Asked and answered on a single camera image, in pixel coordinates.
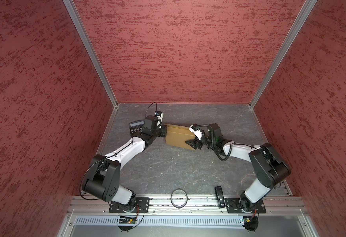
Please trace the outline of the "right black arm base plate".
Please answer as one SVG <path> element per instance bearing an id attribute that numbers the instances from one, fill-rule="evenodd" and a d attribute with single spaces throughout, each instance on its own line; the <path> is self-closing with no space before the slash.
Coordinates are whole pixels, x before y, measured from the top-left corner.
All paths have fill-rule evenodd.
<path id="1" fill-rule="evenodd" d="M 242 209 L 239 197 L 225 198 L 224 201 L 228 214 L 265 214 L 267 212 L 262 199 L 255 203 L 248 211 Z"/>

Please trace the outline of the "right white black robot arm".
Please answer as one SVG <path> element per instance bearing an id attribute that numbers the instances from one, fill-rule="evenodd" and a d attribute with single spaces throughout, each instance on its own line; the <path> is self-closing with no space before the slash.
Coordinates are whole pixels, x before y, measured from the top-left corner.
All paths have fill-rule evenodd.
<path id="1" fill-rule="evenodd" d="M 222 162 L 238 158 L 252 164 L 256 179 L 243 191 L 239 200 L 240 208 L 245 213 L 255 210 L 257 203 L 291 174 L 289 165 L 269 143 L 253 146 L 225 139 L 216 123 L 195 123 L 189 130 L 195 135 L 195 139 L 185 143 L 193 149 L 200 150 L 206 146 Z"/>

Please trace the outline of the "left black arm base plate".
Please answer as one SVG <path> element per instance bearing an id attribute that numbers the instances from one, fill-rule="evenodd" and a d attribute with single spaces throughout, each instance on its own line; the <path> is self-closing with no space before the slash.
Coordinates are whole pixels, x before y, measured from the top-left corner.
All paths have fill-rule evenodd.
<path id="1" fill-rule="evenodd" d="M 109 205 L 109 213 L 147 213 L 149 209 L 150 198 L 136 197 L 135 205 L 125 208 L 123 204 L 111 202 Z"/>

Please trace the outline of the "aluminium front rail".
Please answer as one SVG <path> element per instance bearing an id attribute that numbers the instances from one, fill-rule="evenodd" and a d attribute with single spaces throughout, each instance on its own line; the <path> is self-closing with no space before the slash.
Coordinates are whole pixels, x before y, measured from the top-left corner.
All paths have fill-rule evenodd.
<path id="1" fill-rule="evenodd" d="M 215 195 L 141 195 L 139 197 L 149 197 L 149 209 L 146 215 L 227 215 L 227 209 L 218 208 Z M 285 196 L 275 197 L 267 196 L 263 199 L 266 213 L 259 215 L 266 216 L 308 216 L 308 211 L 301 197 Z M 85 200 L 80 196 L 73 197 L 67 213 L 69 214 L 123 214 L 109 213 L 110 203 L 102 200 Z"/>

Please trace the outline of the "brown cardboard box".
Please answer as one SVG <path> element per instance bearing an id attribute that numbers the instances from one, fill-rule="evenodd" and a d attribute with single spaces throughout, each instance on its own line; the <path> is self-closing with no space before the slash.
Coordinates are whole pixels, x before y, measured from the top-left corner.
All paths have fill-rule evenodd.
<path id="1" fill-rule="evenodd" d="M 194 140 L 196 136 L 188 127 L 167 124 L 166 144 L 173 147 L 194 150 L 186 141 Z"/>

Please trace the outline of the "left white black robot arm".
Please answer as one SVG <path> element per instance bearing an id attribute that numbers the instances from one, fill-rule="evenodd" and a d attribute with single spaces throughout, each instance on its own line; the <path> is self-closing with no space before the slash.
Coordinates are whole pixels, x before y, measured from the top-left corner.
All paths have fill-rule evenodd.
<path id="1" fill-rule="evenodd" d="M 126 211 L 136 206 L 135 192 L 120 185 L 121 169 L 136 155 L 142 153 L 158 137 L 167 136 L 167 127 L 162 125 L 164 113 L 156 111 L 143 121 L 130 123 L 130 140 L 107 154 L 93 157 L 90 167 L 81 181 L 81 190 L 105 202 L 116 202 Z"/>

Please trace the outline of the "black desk calculator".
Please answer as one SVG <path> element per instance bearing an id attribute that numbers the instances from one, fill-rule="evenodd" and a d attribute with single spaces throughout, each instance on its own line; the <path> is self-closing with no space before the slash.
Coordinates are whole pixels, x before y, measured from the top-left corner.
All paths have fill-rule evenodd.
<path id="1" fill-rule="evenodd" d="M 129 131 L 131 137 L 137 137 L 141 132 L 142 128 L 144 126 L 144 120 L 136 120 L 131 123 L 129 123 Z"/>

